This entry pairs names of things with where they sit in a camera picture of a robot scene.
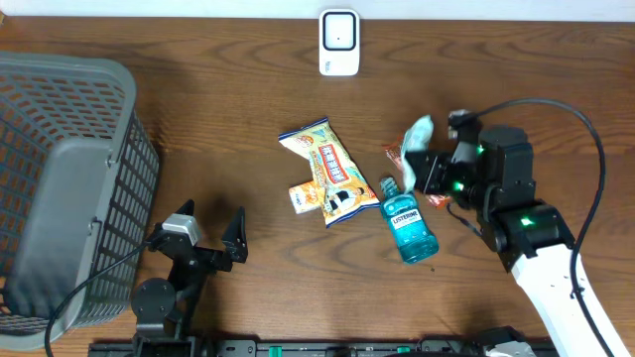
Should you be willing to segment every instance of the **snack wrapper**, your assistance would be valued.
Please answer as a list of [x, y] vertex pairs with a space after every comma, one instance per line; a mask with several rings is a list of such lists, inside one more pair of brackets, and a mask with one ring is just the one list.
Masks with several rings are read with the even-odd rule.
[[296, 214], [318, 209], [324, 204], [324, 199], [318, 195], [316, 183], [313, 181], [289, 188], [289, 197]]
[[348, 220], [364, 209], [379, 207], [377, 195], [330, 129], [328, 118], [283, 133], [278, 140], [309, 161], [326, 228]]
[[[388, 159], [404, 175], [406, 190], [412, 190], [416, 181], [415, 173], [405, 160], [406, 153], [409, 151], [427, 150], [434, 128], [432, 118], [430, 115], [426, 115], [420, 118], [399, 141], [383, 146]], [[436, 208], [443, 208], [452, 201], [450, 196], [441, 194], [426, 194], [426, 199], [430, 205]]]

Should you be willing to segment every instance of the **green connector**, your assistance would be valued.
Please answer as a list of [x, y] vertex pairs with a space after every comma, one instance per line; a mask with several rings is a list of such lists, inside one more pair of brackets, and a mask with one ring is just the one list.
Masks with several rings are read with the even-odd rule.
[[282, 347], [269, 347], [269, 357], [282, 357]]

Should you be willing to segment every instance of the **wooden table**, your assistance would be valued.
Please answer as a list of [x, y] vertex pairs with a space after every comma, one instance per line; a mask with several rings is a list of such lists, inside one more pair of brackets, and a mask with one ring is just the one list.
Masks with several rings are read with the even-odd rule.
[[[406, 267], [378, 210], [324, 229], [296, 215], [287, 189], [310, 180], [307, 162], [279, 133], [324, 115], [375, 189], [396, 174], [381, 145], [423, 114], [432, 146], [450, 148], [450, 110], [545, 96], [585, 111], [607, 152], [607, 188], [582, 249], [593, 287], [635, 350], [635, 31], [620, 24], [366, 21], [360, 72], [318, 72], [318, 21], [9, 18], [0, 49], [108, 58], [138, 84], [137, 112], [163, 157], [151, 220], [196, 202], [204, 245], [236, 207], [247, 211], [249, 259], [210, 279], [195, 325], [262, 339], [396, 339], [513, 325], [546, 330], [498, 258], [444, 211], [420, 199], [441, 251]], [[584, 220], [597, 156], [575, 118], [523, 107], [487, 123], [524, 128], [534, 145], [538, 197], [571, 231]], [[146, 253], [138, 280], [166, 277], [170, 261]], [[84, 356], [97, 340], [129, 339], [135, 317], [69, 332], [58, 356]], [[33, 355], [42, 355], [42, 351]], [[27, 354], [2, 352], [3, 356]]]

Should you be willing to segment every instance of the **white wall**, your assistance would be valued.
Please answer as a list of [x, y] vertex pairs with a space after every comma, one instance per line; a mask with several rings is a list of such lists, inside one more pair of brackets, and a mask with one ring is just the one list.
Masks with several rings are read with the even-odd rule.
[[0, 0], [7, 15], [315, 19], [352, 8], [365, 19], [635, 21], [635, 0]]

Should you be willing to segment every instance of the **listerine bottle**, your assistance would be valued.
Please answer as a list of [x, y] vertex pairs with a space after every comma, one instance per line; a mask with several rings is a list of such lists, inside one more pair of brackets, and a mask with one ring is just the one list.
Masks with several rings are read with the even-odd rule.
[[438, 252], [437, 238], [426, 226], [415, 197], [399, 190], [393, 178], [383, 178], [381, 190], [385, 197], [381, 213], [388, 222], [404, 262], [415, 264]]

